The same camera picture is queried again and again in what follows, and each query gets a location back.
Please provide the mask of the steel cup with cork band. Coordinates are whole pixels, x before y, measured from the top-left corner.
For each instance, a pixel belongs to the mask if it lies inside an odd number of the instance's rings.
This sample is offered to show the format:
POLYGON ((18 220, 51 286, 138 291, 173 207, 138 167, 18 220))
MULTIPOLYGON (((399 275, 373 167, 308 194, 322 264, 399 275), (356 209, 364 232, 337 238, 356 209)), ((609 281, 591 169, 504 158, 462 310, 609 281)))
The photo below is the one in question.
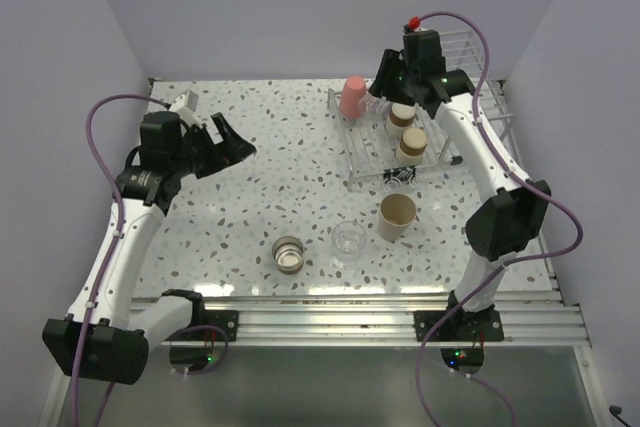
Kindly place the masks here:
POLYGON ((391 137, 400 139, 404 132, 413 125, 415 117, 416 108, 414 106, 392 103, 385 129, 391 137))

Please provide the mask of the small clear glass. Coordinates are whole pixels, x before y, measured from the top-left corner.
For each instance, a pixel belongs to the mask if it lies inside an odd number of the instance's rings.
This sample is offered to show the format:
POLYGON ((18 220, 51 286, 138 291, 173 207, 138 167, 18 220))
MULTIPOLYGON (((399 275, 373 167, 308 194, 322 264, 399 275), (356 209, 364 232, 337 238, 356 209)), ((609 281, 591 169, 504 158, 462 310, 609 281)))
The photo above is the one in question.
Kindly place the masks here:
POLYGON ((370 93, 366 93, 360 99, 358 107, 362 114, 385 117, 391 110, 392 103, 385 97, 375 97, 370 93))

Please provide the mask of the pink plastic cup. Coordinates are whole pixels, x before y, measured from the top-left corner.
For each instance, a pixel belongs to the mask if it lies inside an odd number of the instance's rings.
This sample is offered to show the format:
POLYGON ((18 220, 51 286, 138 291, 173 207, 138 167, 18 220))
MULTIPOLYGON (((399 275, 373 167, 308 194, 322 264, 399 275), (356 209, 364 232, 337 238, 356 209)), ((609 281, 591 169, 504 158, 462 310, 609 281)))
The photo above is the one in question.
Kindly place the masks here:
POLYGON ((362 104, 362 99, 366 93, 367 88, 363 77, 348 77, 340 95, 340 113, 347 119, 357 119, 361 117, 366 110, 362 104))

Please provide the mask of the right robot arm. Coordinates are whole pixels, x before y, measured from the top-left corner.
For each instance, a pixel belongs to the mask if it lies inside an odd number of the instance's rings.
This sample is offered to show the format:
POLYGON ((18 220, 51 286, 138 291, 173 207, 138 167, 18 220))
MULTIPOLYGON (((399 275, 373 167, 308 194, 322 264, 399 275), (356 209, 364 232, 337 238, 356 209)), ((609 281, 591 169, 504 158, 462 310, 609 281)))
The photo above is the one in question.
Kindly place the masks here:
POLYGON ((431 335, 468 339, 497 320, 494 299, 508 262, 536 238, 550 188, 512 159, 479 104, 480 84, 449 70, 434 30, 406 28, 403 48, 384 51, 371 95, 419 106, 453 141, 481 200, 465 230, 471 255, 447 310, 425 326, 431 335))

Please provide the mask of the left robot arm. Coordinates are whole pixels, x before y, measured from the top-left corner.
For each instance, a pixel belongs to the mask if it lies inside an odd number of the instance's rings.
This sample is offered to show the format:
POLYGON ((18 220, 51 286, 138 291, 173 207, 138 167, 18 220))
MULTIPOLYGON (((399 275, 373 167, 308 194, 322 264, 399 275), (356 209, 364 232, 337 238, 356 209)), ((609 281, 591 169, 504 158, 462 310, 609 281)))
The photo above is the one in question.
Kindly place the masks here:
POLYGON ((72 380, 132 385, 153 349, 175 334, 197 339, 210 325, 204 299, 195 291, 165 291, 139 320, 131 319, 130 306, 151 241, 183 179, 214 175, 256 152, 222 114, 212 121, 220 142, 205 125, 187 123, 176 112, 153 112, 141 122, 140 144, 115 180, 110 223, 85 285, 66 316, 48 320, 42 332, 72 380))

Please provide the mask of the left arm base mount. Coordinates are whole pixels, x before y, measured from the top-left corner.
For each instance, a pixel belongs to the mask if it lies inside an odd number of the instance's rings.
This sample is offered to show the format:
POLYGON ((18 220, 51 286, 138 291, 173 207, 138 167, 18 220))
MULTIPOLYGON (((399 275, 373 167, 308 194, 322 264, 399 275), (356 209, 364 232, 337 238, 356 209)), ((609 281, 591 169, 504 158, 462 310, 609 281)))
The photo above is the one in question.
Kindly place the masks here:
POLYGON ((194 325, 172 334, 169 361, 184 377, 203 375, 220 367, 230 345, 237 340, 239 313, 235 310, 210 312, 194 325))

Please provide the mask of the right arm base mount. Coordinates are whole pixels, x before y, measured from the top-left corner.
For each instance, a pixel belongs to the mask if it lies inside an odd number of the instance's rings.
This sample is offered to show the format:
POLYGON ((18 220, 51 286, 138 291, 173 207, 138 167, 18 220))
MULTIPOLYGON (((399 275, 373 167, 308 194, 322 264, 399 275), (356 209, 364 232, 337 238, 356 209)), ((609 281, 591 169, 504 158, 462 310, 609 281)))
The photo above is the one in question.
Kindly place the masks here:
POLYGON ((443 362, 448 368, 466 374, 480 371, 488 342, 504 340, 501 317, 494 307, 477 313, 460 310, 430 337, 430 342, 452 344, 440 349, 443 362))

